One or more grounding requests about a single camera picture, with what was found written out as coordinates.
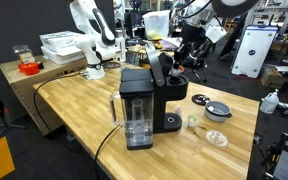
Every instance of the cardboard box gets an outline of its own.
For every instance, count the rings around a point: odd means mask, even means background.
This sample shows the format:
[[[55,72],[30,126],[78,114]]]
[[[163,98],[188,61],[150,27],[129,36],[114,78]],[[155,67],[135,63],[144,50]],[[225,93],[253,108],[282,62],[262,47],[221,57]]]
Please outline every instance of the cardboard box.
[[[272,69],[265,69],[261,82],[263,86],[280,89],[285,82],[288,82],[288,77],[281,77]]]
[[[63,31],[40,35],[40,39],[43,46],[54,52],[61,53],[65,52],[67,49],[76,48],[74,45],[74,38],[77,35],[79,34],[75,32]]]
[[[69,63],[69,62],[85,57],[84,52],[82,52],[79,49],[77,50],[70,49],[72,51],[68,50],[65,53],[56,53],[54,51],[49,50],[48,48],[44,46],[42,46],[41,49],[42,49],[44,56],[48,58],[49,60],[52,60],[56,64],[65,64],[65,63]]]

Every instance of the wall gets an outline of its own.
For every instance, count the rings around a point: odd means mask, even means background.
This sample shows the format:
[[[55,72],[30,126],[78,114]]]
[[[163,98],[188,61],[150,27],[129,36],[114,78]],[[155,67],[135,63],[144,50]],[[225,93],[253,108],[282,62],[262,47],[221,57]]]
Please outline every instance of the wall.
[[[110,28],[115,31],[112,2],[96,1]],[[14,45],[27,44],[34,55],[41,55],[39,35],[66,30],[79,32],[67,0],[0,0],[0,63],[17,59],[12,52]],[[0,98],[12,118],[26,114],[1,71]]]

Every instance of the white box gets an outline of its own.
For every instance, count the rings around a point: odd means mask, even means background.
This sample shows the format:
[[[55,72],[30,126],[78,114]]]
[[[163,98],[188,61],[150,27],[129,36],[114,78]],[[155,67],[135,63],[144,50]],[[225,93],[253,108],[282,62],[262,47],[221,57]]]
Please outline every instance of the white box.
[[[67,49],[78,49],[74,45],[74,38],[78,35],[80,34],[71,31],[64,31],[40,35],[40,39],[43,46],[45,46],[46,48],[57,53],[62,53],[65,52]]]
[[[69,48],[65,53],[56,53],[44,46],[41,49],[45,58],[52,60],[56,64],[65,64],[85,57],[84,52],[79,49]]]

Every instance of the orange container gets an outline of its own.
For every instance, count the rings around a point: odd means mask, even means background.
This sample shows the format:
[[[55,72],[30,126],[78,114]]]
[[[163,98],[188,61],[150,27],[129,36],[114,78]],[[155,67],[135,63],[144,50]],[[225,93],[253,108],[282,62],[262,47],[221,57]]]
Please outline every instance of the orange container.
[[[23,72],[26,75],[33,75],[40,72],[37,63],[19,64],[18,68],[20,72]]]

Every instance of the wooden table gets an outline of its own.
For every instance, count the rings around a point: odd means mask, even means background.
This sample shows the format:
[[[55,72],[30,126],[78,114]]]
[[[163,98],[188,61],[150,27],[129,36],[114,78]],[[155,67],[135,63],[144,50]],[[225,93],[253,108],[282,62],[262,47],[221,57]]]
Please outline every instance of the wooden table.
[[[39,90],[41,96],[61,117],[78,141],[95,154],[104,137],[115,127],[109,98],[118,91],[119,69],[107,69],[100,80],[81,76],[59,79]],[[204,116],[204,107],[194,104],[195,94],[231,107],[233,117],[217,123]],[[246,179],[259,102],[189,83],[187,97],[167,103],[167,110],[183,107],[181,130],[154,134],[153,148],[129,151],[124,129],[114,133],[99,154],[99,161],[116,179]],[[187,117],[193,115],[198,125],[223,132],[229,139],[219,149],[187,128]]]

